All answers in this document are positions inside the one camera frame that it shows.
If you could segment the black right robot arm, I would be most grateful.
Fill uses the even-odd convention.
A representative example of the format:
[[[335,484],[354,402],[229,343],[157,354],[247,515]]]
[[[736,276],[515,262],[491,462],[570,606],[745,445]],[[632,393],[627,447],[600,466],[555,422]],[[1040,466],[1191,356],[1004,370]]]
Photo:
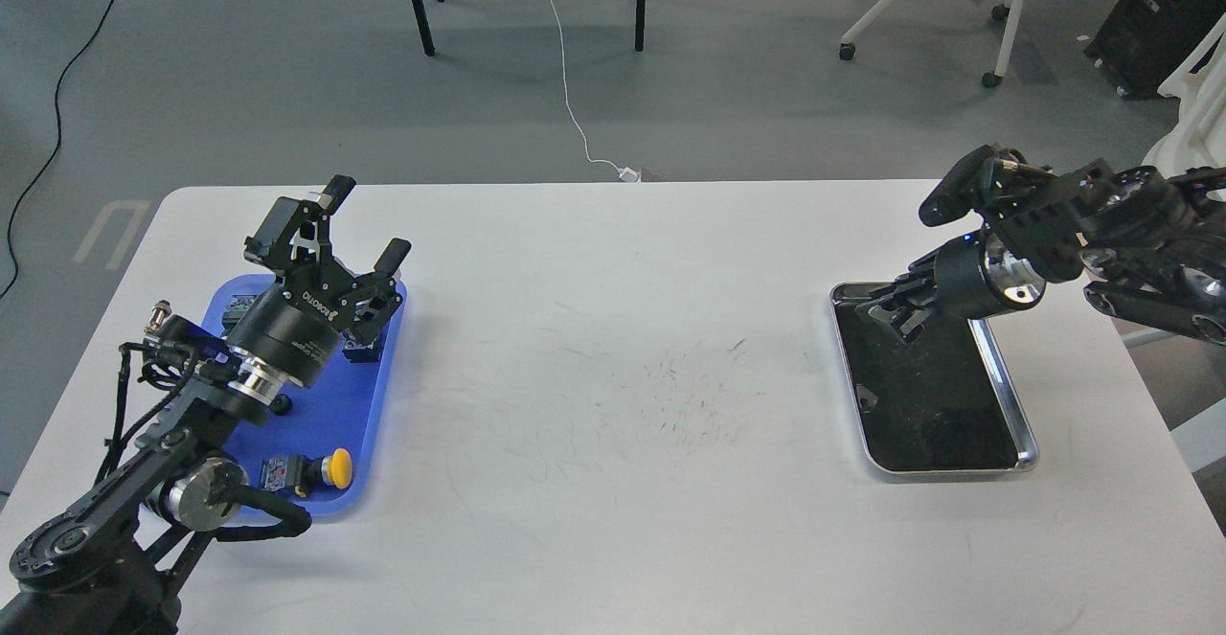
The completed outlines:
[[[962,156],[920,203],[924,226],[976,213],[975,232],[915,260],[855,311],[912,343],[939,315],[981,320],[1036,306],[1048,284],[1092,277],[1098,313],[1224,343],[1224,169],[1162,177],[1103,161],[1065,173],[1030,165],[1015,147]]]

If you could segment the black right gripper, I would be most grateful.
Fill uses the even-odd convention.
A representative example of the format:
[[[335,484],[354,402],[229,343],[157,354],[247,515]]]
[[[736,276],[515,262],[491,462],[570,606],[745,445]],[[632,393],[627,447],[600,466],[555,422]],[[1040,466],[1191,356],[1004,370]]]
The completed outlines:
[[[999,237],[969,233],[938,248],[934,271],[906,271],[889,282],[839,284],[839,318],[863,315],[866,303],[877,306],[877,322],[897,342],[911,346],[946,315],[976,320],[1030,310],[1046,289],[1047,281]]]

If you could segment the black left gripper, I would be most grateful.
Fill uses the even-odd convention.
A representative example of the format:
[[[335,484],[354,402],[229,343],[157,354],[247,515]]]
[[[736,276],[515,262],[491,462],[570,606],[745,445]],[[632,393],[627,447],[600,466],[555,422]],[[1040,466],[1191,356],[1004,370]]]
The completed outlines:
[[[273,282],[228,330],[226,343],[302,389],[318,382],[342,337],[371,344],[403,302],[396,278],[412,248],[407,239],[391,238],[373,271],[358,277],[333,256],[331,219],[354,188],[354,178],[336,175],[306,199],[276,199],[242,246],[242,256]],[[332,322],[337,313],[302,291],[345,291],[336,295],[338,318]]]

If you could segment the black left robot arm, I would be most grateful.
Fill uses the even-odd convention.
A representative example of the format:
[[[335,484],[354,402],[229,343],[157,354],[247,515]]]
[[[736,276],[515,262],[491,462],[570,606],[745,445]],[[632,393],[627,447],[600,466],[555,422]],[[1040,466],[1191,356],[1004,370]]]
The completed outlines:
[[[242,420],[284,413],[284,386],[310,387],[342,343],[375,343],[398,313],[407,239],[390,239],[364,275],[333,256],[329,226],[354,188],[336,175],[308,199],[276,199],[244,241],[272,282],[226,333],[161,303],[142,340],[119,346],[94,483],[13,548],[5,634],[174,634],[181,588],[212,543],[310,530],[311,514],[254,485],[226,443]]]

